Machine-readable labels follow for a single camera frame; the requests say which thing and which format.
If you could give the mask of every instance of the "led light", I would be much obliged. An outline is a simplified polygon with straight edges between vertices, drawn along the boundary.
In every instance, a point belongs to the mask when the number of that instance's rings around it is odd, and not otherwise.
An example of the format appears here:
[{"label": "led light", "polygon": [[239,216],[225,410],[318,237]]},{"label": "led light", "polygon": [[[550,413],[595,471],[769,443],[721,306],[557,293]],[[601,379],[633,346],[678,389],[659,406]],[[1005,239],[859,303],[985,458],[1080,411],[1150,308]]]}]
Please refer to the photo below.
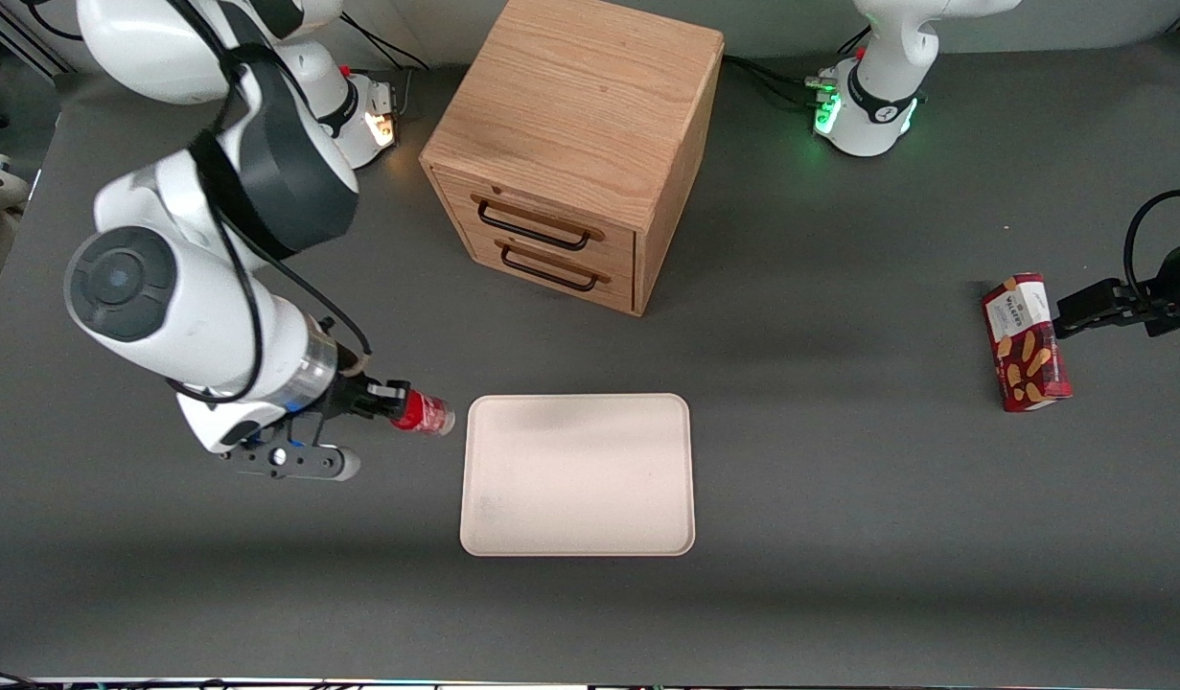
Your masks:
[{"label": "led light", "polygon": [[827,101],[820,106],[821,110],[827,110],[826,113],[820,113],[815,118],[815,129],[820,131],[821,134],[830,134],[832,126],[835,124],[835,116],[840,113],[840,96],[834,93],[832,100]]},{"label": "led light", "polygon": [[917,110],[917,98],[913,98],[912,104],[909,105],[909,114],[905,114],[905,124],[900,125],[902,134],[909,131],[909,125],[913,123],[913,111]]},{"label": "led light", "polygon": [[393,144],[393,117],[392,114],[363,113],[363,121],[367,130],[372,132],[372,139],[380,149],[387,149]]}]

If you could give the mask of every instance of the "product label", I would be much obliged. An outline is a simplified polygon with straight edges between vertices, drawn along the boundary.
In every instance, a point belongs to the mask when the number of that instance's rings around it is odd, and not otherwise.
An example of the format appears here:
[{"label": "product label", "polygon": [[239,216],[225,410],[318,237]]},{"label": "product label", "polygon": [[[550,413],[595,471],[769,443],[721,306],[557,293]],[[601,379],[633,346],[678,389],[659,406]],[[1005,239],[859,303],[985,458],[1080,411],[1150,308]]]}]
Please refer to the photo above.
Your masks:
[{"label": "product label", "polygon": [[994,342],[1015,337],[1037,323],[1050,322],[1044,283],[1020,283],[985,304]]}]

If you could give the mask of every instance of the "wooden drawer cabinet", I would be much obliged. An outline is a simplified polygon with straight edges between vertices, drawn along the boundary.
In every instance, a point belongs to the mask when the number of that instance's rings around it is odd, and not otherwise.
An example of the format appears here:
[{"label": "wooden drawer cabinet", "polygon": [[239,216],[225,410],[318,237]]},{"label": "wooden drawer cabinet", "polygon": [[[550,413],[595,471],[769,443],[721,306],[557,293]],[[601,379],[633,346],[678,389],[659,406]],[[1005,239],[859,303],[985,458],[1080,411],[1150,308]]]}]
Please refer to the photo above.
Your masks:
[{"label": "wooden drawer cabinet", "polygon": [[476,262],[641,315],[703,153],[722,35],[510,0],[420,155]]}]

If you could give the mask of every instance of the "red box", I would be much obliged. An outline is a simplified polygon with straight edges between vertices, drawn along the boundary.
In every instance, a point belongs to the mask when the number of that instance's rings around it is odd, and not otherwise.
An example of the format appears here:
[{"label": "red box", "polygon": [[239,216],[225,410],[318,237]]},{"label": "red box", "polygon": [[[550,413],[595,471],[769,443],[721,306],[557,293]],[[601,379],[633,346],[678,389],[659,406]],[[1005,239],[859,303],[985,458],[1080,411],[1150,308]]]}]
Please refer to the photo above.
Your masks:
[{"label": "red box", "polygon": [[1070,397],[1041,274],[1007,278],[983,298],[1003,409],[1032,412]]}]

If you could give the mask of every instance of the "black metal handle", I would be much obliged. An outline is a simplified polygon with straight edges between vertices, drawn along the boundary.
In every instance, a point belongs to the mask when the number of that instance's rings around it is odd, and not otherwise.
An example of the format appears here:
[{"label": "black metal handle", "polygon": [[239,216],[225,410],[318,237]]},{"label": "black metal handle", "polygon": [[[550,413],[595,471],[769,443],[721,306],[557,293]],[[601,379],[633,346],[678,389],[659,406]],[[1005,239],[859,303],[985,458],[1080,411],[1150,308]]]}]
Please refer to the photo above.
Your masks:
[{"label": "black metal handle", "polygon": [[500,261],[511,269],[517,269],[520,272],[527,272],[529,275],[532,275],[535,278],[549,280],[551,281],[551,283],[563,284],[564,288],[576,289],[577,293],[589,293],[591,289],[594,289],[595,284],[598,284],[597,274],[590,275],[589,283],[572,283],[571,280],[560,278],[558,275],[551,275],[546,271],[537,270],[536,268],[525,265],[525,263],[517,263],[514,261],[510,261],[509,252],[511,249],[512,248],[510,248],[510,245],[507,244],[504,244],[500,248]]},{"label": "black metal handle", "polygon": [[585,249],[585,244],[589,243],[590,236],[592,236],[592,232],[590,232],[589,230],[584,230],[581,231],[581,241],[566,242],[564,239],[556,239],[555,237],[548,237],[542,232],[535,232],[533,230],[529,230],[527,228],[520,228],[519,224],[503,222],[503,219],[497,219],[487,215],[486,199],[479,202],[479,219],[480,222],[490,224],[490,226],[492,228],[500,228],[500,230],[513,232],[513,235],[529,237],[529,239],[542,242],[544,244],[550,244],[551,248],[568,249],[569,252],[579,252],[582,249]]}]

